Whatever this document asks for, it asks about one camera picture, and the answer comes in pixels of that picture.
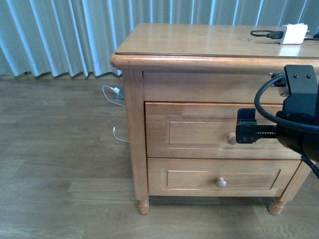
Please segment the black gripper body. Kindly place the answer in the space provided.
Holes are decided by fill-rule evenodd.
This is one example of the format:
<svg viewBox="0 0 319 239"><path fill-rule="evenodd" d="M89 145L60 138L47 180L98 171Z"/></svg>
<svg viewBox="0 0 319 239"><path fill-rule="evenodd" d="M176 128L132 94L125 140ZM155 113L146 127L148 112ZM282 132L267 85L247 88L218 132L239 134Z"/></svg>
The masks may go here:
<svg viewBox="0 0 319 239"><path fill-rule="evenodd" d="M237 143L254 143L261 138L275 138L295 152L318 152L319 135L281 125L236 125Z"/></svg>

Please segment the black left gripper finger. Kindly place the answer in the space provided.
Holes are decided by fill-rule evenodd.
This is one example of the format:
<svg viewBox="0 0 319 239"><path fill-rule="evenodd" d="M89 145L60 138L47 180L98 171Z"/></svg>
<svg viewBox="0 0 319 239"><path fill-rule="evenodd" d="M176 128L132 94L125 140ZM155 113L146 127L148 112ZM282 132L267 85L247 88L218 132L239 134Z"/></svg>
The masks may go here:
<svg viewBox="0 0 319 239"><path fill-rule="evenodd" d="M238 125L256 125L257 120L255 118L255 108L240 108L237 112L237 124Z"/></svg>

